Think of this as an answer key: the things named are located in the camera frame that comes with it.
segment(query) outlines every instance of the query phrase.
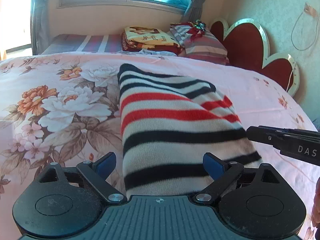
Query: floor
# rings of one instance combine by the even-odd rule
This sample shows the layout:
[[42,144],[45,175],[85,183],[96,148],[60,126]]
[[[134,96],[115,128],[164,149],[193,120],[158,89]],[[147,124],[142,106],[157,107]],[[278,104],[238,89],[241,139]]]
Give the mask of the floor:
[[17,50],[14,52],[7,53],[7,58],[25,57],[25,56],[32,56],[32,49],[31,48]]

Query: white flower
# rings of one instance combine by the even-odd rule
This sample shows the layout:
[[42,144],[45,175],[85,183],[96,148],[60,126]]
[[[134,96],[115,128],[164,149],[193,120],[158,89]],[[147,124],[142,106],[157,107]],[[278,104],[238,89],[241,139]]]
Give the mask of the white flower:
[[111,115],[109,107],[95,103],[103,95],[102,92],[94,92],[89,87],[66,87],[58,96],[43,99],[42,106],[50,111],[40,118],[38,124],[47,127],[50,132],[60,131],[69,126],[75,113],[79,116],[89,116],[104,121]]
[[36,137],[37,138],[42,138],[44,135],[44,132],[41,130],[41,126],[37,125],[36,123],[33,123],[32,125],[26,124],[22,126],[22,136],[23,137],[28,137],[29,142],[34,142]]
[[96,87],[106,87],[108,84],[117,85],[115,76],[118,74],[118,69],[113,67],[101,67],[98,69],[89,69],[80,72],[80,75],[86,80],[95,82]]
[[14,139],[9,142],[11,152],[15,152],[16,150],[23,152],[26,142],[27,140],[23,139],[21,133],[17,133]]
[[43,147],[42,146],[42,139],[37,139],[33,142],[26,142],[25,149],[27,150],[24,158],[26,159],[36,159],[41,160],[44,158],[44,152],[49,151],[49,146]]

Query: striped sweater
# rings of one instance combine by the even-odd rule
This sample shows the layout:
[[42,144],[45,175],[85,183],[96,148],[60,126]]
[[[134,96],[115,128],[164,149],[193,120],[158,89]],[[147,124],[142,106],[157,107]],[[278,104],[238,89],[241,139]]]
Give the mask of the striped sweater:
[[202,165],[206,152],[249,167],[261,163],[232,102],[213,84],[129,64],[118,82],[128,196],[201,191],[212,182]]

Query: wall socket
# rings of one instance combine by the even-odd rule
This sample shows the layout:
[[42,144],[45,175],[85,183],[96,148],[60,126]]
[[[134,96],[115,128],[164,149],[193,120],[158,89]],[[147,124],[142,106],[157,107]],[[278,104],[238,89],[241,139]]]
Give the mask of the wall socket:
[[316,11],[316,9],[314,9],[310,4],[308,4],[307,2],[304,5],[304,9],[303,11],[308,14],[311,15],[313,18],[316,18],[318,16],[318,12]]

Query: red headboard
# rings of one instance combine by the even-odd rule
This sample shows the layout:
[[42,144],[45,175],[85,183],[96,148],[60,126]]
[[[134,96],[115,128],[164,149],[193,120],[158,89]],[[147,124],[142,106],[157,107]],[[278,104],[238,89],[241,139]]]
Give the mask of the red headboard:
[[288,93],[295,94],[300,76],[294,59],[286,53],[270,56],[268,37],[258,22],[242,19],[229,28],[224,19],[216,19],[210,31],[227,49],[230,65],[261,73],[285,90],[290,79]]

